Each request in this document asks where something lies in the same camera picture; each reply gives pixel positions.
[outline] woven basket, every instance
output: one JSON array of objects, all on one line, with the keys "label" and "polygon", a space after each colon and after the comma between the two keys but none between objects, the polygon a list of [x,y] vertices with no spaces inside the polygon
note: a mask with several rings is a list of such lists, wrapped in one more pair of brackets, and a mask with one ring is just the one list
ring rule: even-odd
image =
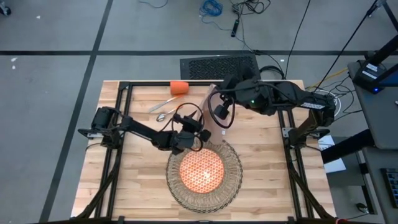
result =
[{"label": "woven basket", "polygon": [[204,142],[199,152],[187,149],[178,155],[170,154],[166,178],[171,194],[182,207],[210,213],[225,208],[236,197],[243,169],[226,141],[220,145]]}]

